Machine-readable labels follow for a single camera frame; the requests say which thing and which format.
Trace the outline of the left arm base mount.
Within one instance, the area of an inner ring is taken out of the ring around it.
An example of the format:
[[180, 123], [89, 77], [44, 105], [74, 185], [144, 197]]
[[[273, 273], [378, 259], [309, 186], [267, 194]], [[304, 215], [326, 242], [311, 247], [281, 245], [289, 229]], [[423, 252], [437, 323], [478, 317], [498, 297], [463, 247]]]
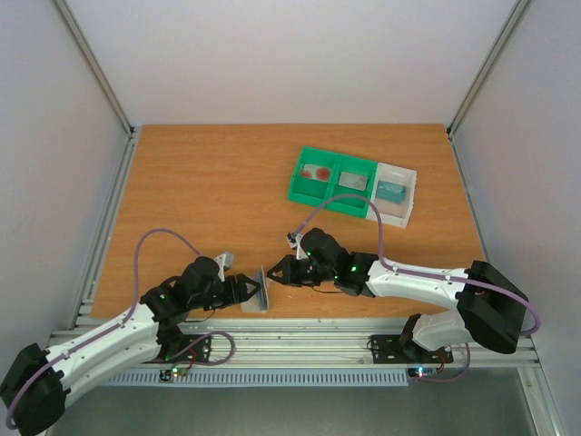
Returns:
[[197, 362], [207, 363], [210, 359], [212, 339], [205, 338], [194, 344], [191, 349], [188, 349], [183, 354], [176, 356], [178, 352], [185, 349], [191, 342], [196, 342], [201, 335], [186, 334], [180, 338], [170, 339], [168, 344], [164, 344], [160, 349], [158, 356], [155, 358], [157, 362], [167, 363], [190, 363], [192, 360]]

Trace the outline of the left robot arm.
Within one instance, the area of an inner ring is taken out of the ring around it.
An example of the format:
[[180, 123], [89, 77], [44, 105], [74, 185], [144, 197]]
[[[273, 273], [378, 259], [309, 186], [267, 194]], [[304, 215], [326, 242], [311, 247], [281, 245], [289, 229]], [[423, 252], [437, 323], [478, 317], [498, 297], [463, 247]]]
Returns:
[[1, 383], [7, 427], [38, 435], [101, 381], [136, 364], [184, 355], [187, 344], [179, 325], [190, 311], [220, 310], [261, 292], [261, 282], [228, 275], [227, 268], [199, 257], [109, 322], [46, 350], [36, 343], [24, 347]]

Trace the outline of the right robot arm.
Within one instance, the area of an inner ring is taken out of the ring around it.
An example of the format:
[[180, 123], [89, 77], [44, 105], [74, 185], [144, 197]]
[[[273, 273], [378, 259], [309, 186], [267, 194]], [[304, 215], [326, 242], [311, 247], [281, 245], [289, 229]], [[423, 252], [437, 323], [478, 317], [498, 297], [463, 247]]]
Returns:
[[373, 253], [349, 252], [319, 228], [288, 239], [295, 252], [267, 272], [275, 282], [295, 287], [331, 282], [353, 297], [397, 297], [442, 308], [436, 315], [408, 318], [399, 343], [411, 360], [469, 342], [501, 354], [517, 348], [527, 297], [490, 263], [440, 270], [396, 263]]

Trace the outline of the white card holder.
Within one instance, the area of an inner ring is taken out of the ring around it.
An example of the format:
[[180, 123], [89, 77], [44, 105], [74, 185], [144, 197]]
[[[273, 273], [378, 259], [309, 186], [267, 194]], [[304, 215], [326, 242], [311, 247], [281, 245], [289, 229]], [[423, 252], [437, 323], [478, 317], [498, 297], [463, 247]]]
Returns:
[[254, 296], [251, 306], [242, 307], [240, 305], [241, 311], [243, 313], [264, 314], [270, 309], [268, 288], [271, 280], [267, 278], [263, 266], [259, 268], [259, 270], [251, 277], [251, 279], [260, 283], [260, 291]]

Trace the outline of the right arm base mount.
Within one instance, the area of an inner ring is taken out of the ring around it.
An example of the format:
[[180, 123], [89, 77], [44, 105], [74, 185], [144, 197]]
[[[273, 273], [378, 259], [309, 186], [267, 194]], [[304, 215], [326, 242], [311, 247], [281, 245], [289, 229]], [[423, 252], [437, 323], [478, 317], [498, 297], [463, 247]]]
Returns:
[[367, 348], [375, 364], [448, 364], [454, 361], [452, 351], [447, 351], [444, 347], [436, 351], [428, 351], [412, 340], [401, 340], [398, 335], [371, 335]]

